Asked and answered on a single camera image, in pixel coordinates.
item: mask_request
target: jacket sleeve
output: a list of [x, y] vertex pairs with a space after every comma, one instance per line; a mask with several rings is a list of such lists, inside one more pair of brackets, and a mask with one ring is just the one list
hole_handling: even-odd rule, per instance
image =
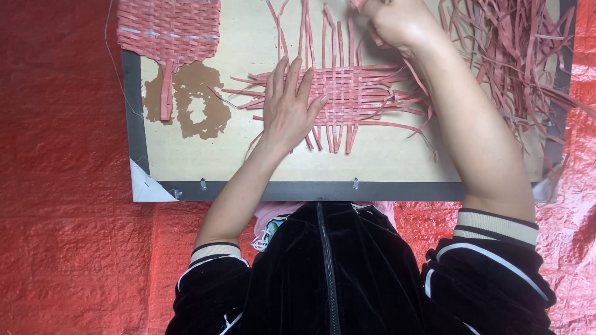
[[538, 273], [538, 226], [461, 209], [451, 239], [429, 250], [425, 293], [477, 334], [553, 334], [554, 292]]
[[195, 249], [176, 284], [175, 315], [166, 334], [233, 333], [240, 325], [250, 271], [235, 244]]

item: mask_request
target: person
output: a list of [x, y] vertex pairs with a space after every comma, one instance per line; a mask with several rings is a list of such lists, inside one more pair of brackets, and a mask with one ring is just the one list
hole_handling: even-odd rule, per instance
[[453, 237], [420, 271], [374, 205], [271, 205], [249, 266], [238, 236], [328, 100], [308, 105], [313, 70], [296, 90], [301, 59], [284, 80], [283, 58], [267, 80], [264, 133], [204, 217], [166, 334], [553, 334], [520, 144], [424, 1], [365, 0], [358, 10], [375, 43], [397, 48], [429, 92], [466, 189]]

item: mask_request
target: wooden board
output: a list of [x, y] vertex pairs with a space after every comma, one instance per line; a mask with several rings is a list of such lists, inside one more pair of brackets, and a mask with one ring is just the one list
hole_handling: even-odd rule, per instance
[[[276, 11], [282, 0], [272, 0]], [[558, 17], [558, 3], [551, 1], [550, 13]], [[328, 3], [334, 19], [342, 21], [343, 36], [347, 35], [349, 0]], [[438, 0], [427, 0], [436, 11]], [[310, 14], [315, 56], [321, 57], [322, 0], [310, 1]], [[302, 5], [290, 0], [282, 27], [290, 55], [297, 54]], [[362, 41], [364, 64], [386, 64], [395, 57], [379, 50], [365, 34], [366, 20], [355, 20], [355, 41]], [[159, 93], [162, 76], [158, 65], [141, 57], [142, 97], [147, 154], [151, 177], [157, 181], [227, 181], [243, 162], [250, 142], [263, 129], [262, 121], [253, 115], [260, 110], [237, 110], [217, 98], [208, 88], [212, 85], [242, 89], [245, 84], [230, 77], [246, 78], [250, 73], [271, 71], [278, 60], [277, 28], [264, 1], [222, 1], [221, 41], [213, 58], [180, 67], [173, 77], [172, 120], [159, 121]], [[331, 29], [327, 29], [330, 45]], [[250, 101], [240, 95], [227, 98], [240, 105]], [[404, 112], [383, 114], [383, 121], [420, 126], [424, 118]], [[433, 152], [421, 136], [412, 138], [405, 129], [386, 126], [361, 126], [351, 154], [345, 154], [345, 137], [339, 153], [324, 149], [310, 150], [303, 141], [288, 155], [273, 175], [272, 181], [384, 181], [384, 182], [456, 182], [459, 177], [442, 144], [437, 119], [424, 128], [424, 133], [439, 152]], [[529, 151], [525, 155], [531, 181], [542, 179], [543, 153], [535, 134], [524, 136]]]

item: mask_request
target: left hand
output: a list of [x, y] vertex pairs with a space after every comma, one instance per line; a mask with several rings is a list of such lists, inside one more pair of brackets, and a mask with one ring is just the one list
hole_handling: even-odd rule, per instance
[[284, 80], [287, 63], [288, 60], [282, 58], [267, 78], [263, 109], [265, 131], [259, 141], [269, 148], [279, 149], [284, 155], [308, 135], [316, 116], [329, 100], [326, 95], [322, 95], [308, 106], [314, 71], [312, 68], [306, 71], [296, 93], [302, 58], [296, 57]]

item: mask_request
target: background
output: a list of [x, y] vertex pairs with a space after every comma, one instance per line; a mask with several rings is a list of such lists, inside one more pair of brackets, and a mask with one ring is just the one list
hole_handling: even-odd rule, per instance
[[[0, 335], [157, 334], [209, 203], [135, 204], [108, 0], [0, 11]], [[579, 0], [571, 95], [596, 104], [596, 0]], [[120, 69], [116, 8], [108, 43]], [[557, 204], [538, 210], [558, 334], [596, 334], [596, 126], [568, 116]], [[395, 203], [419, 262], [459, 203]], [[253, 222], [241, 237], [251, 261]]]

